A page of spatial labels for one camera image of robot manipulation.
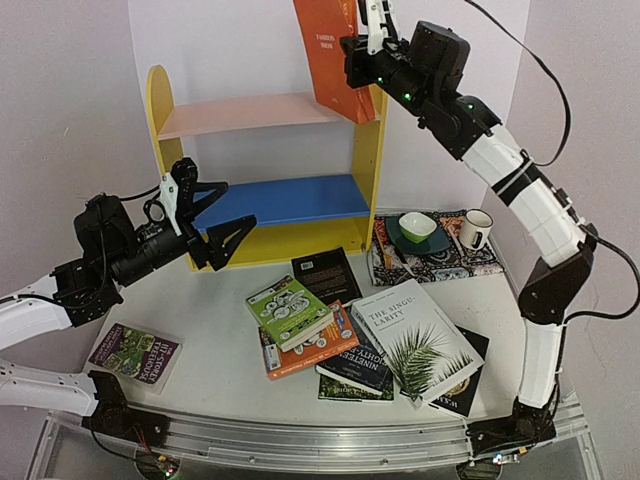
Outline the large orange Good Morning book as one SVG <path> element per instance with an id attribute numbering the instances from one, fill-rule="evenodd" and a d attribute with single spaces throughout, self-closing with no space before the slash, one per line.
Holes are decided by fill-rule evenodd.
<path id="1" fill-rule="evenodd" d="M 294 0 L 317 103 L 357 125 L 376 119 L 367 87 L 347 85 L 343 37 L 358 33 L 356 3 L 343 0 Z"/>

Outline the white Singularity palm book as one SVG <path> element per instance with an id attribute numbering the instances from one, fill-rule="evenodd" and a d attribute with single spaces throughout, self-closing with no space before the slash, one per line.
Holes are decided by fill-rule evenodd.
<path id="1" fill-rule="evenodd" d="M 351 313 L 417 408 L 484 365 L 474 346 L 414 279 L 355 301 Z"/>

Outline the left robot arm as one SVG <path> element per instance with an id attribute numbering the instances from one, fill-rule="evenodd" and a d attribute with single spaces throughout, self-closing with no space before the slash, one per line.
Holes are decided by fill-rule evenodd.
<path id="1" fill-rule="evenodd" d="M 158 208 L 159 218 L 149 217 L 135 226 L 125 208 L 127 198 L 100 193 L 87 201 L 74 220 L 81 258 L 2 298 L 1 347 L 102 318 L 122 303 L 120 288 L 184 255 L 199 269 L 224 268 L 256 227 L 256 217 L 240 217 L 204 232 L 194 222 L 228 189 L 225 182 L 199 181 L 196 164 L 185 157 L 163 175 L 158 186 L 140 195 L 144 212 Z M 118 380 L 104 371 L 64 374 L 4 361 L 1 403 L 95 415 L 116 437 L 128 435 L 135 426 Z"/>

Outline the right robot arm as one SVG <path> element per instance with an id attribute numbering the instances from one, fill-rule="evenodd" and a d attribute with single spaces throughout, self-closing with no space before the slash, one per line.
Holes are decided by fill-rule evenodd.
<path id="1" fill-rule="evenodd" d="M 347 84 L 377 85 L 456 160 L 489 185 L 521 222 L 540 258 L 518 297 L 526 327 L 521 384 L 510 416 L 473 424 L 484 436 L 542 440 L 552 430 L 550 402 L 565 339 L 566 309 L 589 277 L 595 244 L 563 190 L 556 189 L 502 124 L 474 96 L 462 95 L 470 46 L 451 29 L 416 25 L 410 40 L 387 1 L 358 4 L 367 32 L 341 39 Z"/>

